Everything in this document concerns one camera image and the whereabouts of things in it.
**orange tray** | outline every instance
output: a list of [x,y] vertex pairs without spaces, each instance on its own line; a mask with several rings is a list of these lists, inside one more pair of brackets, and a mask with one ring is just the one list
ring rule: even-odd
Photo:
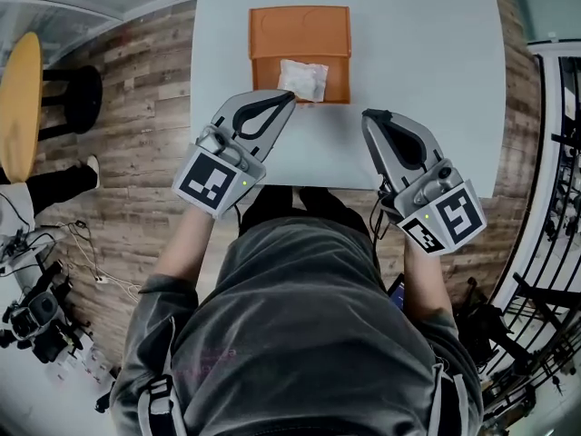
[[347,6],[251,9],[249,52],[254,90],[276,89],[281,60],[289,59],[328,66],[323,103],[350,102],[351,35]]

